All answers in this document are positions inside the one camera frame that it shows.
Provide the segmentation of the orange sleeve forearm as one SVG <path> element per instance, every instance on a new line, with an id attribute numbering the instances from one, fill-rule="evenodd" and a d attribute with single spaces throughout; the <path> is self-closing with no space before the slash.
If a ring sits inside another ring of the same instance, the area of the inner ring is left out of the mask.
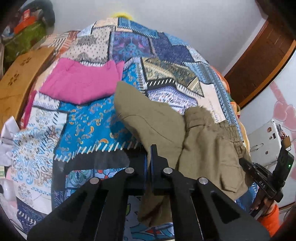
<path id="1" fill-rule="evenodd" d="M 274 204 L 272 211 L 260 216 L 258 221 L 267 229 L 269 235 L 272 237 L 280 228 L 280 212 L 277 204 Z"/>

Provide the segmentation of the person's right hand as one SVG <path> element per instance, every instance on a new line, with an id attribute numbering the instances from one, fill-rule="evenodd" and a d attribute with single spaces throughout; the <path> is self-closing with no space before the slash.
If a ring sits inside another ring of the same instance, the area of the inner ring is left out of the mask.
<path id="1" fill-rule="evenodd" d="M 251 211 L 257 210 L 262 203 L 264 204 L 263 212 L 261 214 L 262 216 L 272 213 L 274 207 L 276 206 L 276 202 L 274 200 L 268 199 L 265 196 L 265 192 L 262 189 L 259 189 L 251 205 Z"/>

